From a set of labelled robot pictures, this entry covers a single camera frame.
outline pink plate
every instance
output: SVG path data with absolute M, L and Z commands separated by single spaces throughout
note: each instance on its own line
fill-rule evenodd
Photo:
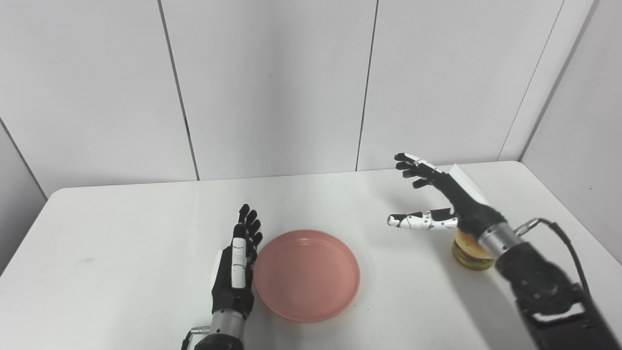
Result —
M 318 322 L 348 307 L 361 273 L 342 241 L 321 231 L 296 230 L 266 244 L 254 279 L 259 296 L 277 315 Z

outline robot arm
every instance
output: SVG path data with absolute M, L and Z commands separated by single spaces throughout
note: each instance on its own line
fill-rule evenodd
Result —
M 517 234 L 531 229 L 533 222 L 515 231 L 499 212 L 472 198 L 451 175 L 410 154 L 399 153 L 395 160 L 404 177 L 420 177 L 412 183 L 413 187 L 430 184 L 442 192 L 452 203 L 458 228 L 496 259 L 495 268 L 510 282 L 521 318 L 539 349 L 620 350 L 591 297 Z M 388 223 L 419 228 L 424 226 L 420 220 L 426 224 L 428 217 L 432 218 L 393 214 Z M 550 226 L 561 231 L 555 223 Z M 567 316 L 575 305 L 581 312 Z
M 197 343 L 195 350 L 244 350 L 244 322 L 253 310 L 255 301 L 251 285 L 257 246 L 263 239 L 262 233 L 258 232 L 260 227 L 257 212 L 251 210 L 248 204 L 242 206 L 231 244 L 223 250 L 211 290 L 211 325 L 190 331 L 207 334 Z M 188 340 L 189 337 L 184 341 L 186 347 Z

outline white table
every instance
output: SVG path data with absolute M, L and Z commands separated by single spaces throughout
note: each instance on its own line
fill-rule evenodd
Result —
M 561 224 L 622 338 L 620 264 L 522 164 L 462 169 L 513 226 L 538 215 Z M 387 226 L 388 214 L 447 201 L 380 170 L 58 191 L 0 278 L 0 349 L 178 349 L 190 327 L 210 322 L 216 251 L 245 202 L 258 210 L 265 242 L 323 230 L 348 244 L 361 268 L 353 304 L 328 321 L 291 323 L 258 298 L 248 350 L 534 348 L 508 284 L 453 259 L 453 232 Z M 527 239 L 578 280 L 552 232 Z

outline black cable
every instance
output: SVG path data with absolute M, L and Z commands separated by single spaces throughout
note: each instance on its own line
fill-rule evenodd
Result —
M 186 338 L 182 341 L 182 350 L 188 350 L 188 346 L 190 345 L 190 337 L 192 337 L 192 332 L 188 332 L 188 334 L 186 334 Z
M 577 268 L 577 273 L 579 274 L 579 280 L 581 280 L 581 285 L 583 286 L 583 290 L 585 291 L 585 294 L 587 294 L 591 298 L 592 295 L 590 294 L 590 287 L 587 285 L 587 279 L 585 278 L 585 274 L 583 273 L 583 267 L 581 267 L 581 261 L 579 261 L 577 252 L 575 251 L 575 248 L 572 246 L 572 243 L 570 243 L 570 238 L 568 238 L 568 235 L 566 235 L 564 230 L 562 230 L 562 228 L 559 227 L 559 225 L 556 222 L 548 221 L 547 219 L 543 219 L 542 217 L 538 218 L 538 220 L 547 224 L 549 228 L 553 230 L 553 232 L 555 232 L 557 236 L 559 236 L 559 238 L 566 245 L 566 247 L 568 248 L 568 251 L 570 252 L 570 255 L 572 256 L 572 260 L 575 262 L 575 267 Z

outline white wall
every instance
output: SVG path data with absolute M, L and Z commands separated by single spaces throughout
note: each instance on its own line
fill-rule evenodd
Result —
M 600 1 L 523 162 L 622 262 L 620 18 L 622 2 Z
M 165 0 L 201 179 L 355 170 L 375 0 Z
M 157 0 L 3 1 L 0 115 L 47 194 L 492 161 L 591 2 L 163 0 L 180 99 Z
M 49 196 L 196 180 L 155 0 L 1 1 L 0 115 Z
M 522 150 L 539 111 L 516 123 L 532 77 L 553 84 L 590 3 L 381 1 L 358 169 L 388 168 L 400 151 L 495 161 L 510 134 Z
M 0 120 L 0 274 L 44 203 Z

